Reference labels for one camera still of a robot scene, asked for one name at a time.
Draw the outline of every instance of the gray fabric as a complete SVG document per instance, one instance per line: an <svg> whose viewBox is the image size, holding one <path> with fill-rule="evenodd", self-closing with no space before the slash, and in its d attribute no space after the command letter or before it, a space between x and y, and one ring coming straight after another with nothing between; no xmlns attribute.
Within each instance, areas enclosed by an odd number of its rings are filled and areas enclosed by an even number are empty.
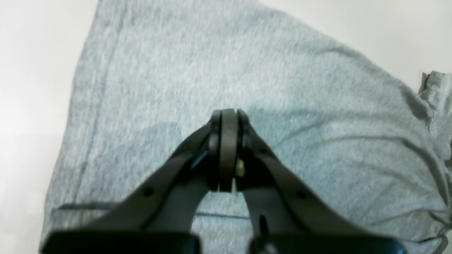
<svg viewBox="0 0 452 254"><path fill-rule="evenodd" d="M343 217L441 252L450 223L451 75L418 96L362 54L255 0L100 1L77 66L42 239L121 202L205 124L244 109L280 160ZM244 253L243 197L210 194L205 253Z"/></svg>

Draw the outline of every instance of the black plastic arm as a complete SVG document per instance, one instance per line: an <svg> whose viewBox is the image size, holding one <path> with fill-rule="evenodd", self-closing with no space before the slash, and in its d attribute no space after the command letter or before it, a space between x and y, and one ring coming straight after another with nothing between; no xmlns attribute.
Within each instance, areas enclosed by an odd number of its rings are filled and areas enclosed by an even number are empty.
<svg viewBox="0 0 452 254"><path fill-rule="evenodd" d="M249 253L403 254L396 240L332 211L278 160L244 111L216 110L134 193L103 217L53 232L43 253L201 253L190 234L209 191L242 192L255 239Z"/></svg>

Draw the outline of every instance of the white background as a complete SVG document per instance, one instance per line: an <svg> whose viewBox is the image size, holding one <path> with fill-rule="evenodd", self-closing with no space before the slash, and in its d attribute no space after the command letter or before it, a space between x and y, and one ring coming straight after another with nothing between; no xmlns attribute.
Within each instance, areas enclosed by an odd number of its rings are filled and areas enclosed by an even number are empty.
<svg viewBox="0 0 452 254"><path fill-rule="evenodd" d="M452 72L450 0L263 2L358 49L416 91L422 72ZM0 0L1 254L37 252L72 77L96 4Z"/></svg>

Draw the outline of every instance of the small hole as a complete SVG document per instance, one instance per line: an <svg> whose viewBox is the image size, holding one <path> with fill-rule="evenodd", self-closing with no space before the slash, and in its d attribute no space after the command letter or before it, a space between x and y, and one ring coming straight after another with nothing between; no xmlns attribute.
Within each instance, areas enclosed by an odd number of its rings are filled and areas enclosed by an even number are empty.
<svg viewBox="0 0 452 254"><path fill-rule="evenodd" d="M268 223L264 215L259 216L259 230L261 234L268 234Z"/></svg>
<svg viewBox="0 0 452 254"><path fill-rule="evenodd" d="M300 199L306 199L307 195L306 195L306 193L304 191L298 191L297 192L297 197L300 198Z"/></svg>
<svg viewBox="0 0 452 254"><path fill-rule="evenodd" d="M152 194L154 194L154 189L153 189L153 188L146 188L146 189L144 190L144 195L145 195L146 197L148 197L148 196L150 196L150 195L152 195Z"/></svg>

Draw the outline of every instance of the light gray cloth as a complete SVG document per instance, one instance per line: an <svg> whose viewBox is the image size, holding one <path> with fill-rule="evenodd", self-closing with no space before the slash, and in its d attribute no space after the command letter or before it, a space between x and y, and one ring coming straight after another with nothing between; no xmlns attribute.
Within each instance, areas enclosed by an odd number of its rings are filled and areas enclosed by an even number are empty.
<svg viewBox="0 0 452 254"><path fill-rule="evenodd" d="M100 1L42 239L121 202L213 110L241 108L337 213L400 239L411 254L441 253L451 88L452 75L433 72L419 96L362 54L255 0ZM195 217L193 231L204 253L245 253L252 230L243 196L209 194L199 211L207 215Z"/></svg>

